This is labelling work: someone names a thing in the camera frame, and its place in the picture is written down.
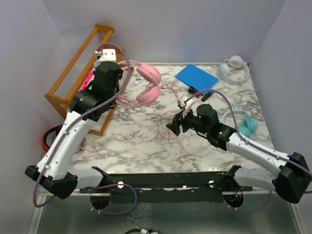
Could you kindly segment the pink cat-ear headphones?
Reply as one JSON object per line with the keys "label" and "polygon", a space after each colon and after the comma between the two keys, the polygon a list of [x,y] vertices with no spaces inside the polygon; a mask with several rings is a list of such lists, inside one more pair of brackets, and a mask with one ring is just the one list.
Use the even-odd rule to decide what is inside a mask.
{"label": "pink cat-ear headphones", "polygon": [[[161,90],[165,90],[165,89],[173,91],[175,98],[178,100],[177,91],[174,88],[166,87],[163,85],[161,75],[154,66],[147,64],[147,63],[140,63],[136,60],[129,60],[129,61],[130,61],[130,68],[137,66],[136,71],[142,78],[144,78],[148,82],[148,85],[145,87],[144,91],[142,91],[136,97],[136,102],[126,98],[123,95],[119,95],[119,97],[116,100],[116,103],[118,105],[121,105],[123,107],[128,107],[128,108],[136,108],[142,105],[151,104],[152,102],[156,101],[160,97]],[[169,130],[167,130],[167,136],[166,136],[165,134],[162,133],[160,129],[161,121],[164,119],[169,120],[169,117],[165,117],[165,115],[169,113],[175,114],[176,112],[167,111],[163,113],[162,115],[159,115],[154,108],[152,109],[159,117],[157,121],[158,134],[163,139],[166,139],[169,144],[173,144],[177,142],[178,140],[177,136],[173,136],[171,133],[169,133]]]}

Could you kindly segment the teal cat-ear headphones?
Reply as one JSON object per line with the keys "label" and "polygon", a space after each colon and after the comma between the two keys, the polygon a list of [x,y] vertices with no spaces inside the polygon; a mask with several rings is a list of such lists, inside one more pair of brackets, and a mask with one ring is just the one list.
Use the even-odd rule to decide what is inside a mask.
{"label": "teal cat-ear headphones", "polygon": [[234,114],[243,116],[243,120],[238,124],[238,130],[243,136],[250,138],[251,135],[255,134],[258,129],[256,119],[251,115],[251,113],[243,110],[237,104],[232,107],[232,110]]}

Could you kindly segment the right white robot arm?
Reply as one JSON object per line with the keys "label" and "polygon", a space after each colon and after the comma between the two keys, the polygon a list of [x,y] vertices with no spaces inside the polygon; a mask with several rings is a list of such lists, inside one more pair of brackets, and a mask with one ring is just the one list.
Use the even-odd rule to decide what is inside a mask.
{"label": "right white robot arm", "polygon": [[250,140],[219,122],[216,110],[209,104],[199,105],[196,114],[191,109],[182,109],[166,127],[176,136],[194,130],[214,147],[241,155],[263,168],[232,167],[224,178],[224,185],[230,191],[240,186],[258,187],[275,191],[285,201],[297,204],[312,181],[312,173],[301,154],[289,155]]}

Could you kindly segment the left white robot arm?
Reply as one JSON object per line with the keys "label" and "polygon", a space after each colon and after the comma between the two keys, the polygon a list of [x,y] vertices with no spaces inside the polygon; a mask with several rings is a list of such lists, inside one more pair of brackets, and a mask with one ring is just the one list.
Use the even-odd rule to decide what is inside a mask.
{"label": "left white robot arm", "polygon": [[93,81],[75,94],[64,124],[46,156],[25,170],[37,185],[60,199],[85,187],[92,187],[99,193],[106,190],[108,181],[101,169],[75,170],[70,169],[69,164],[101,115],[115,104],[122,73],[119,64],[104,61],[96,67]]}

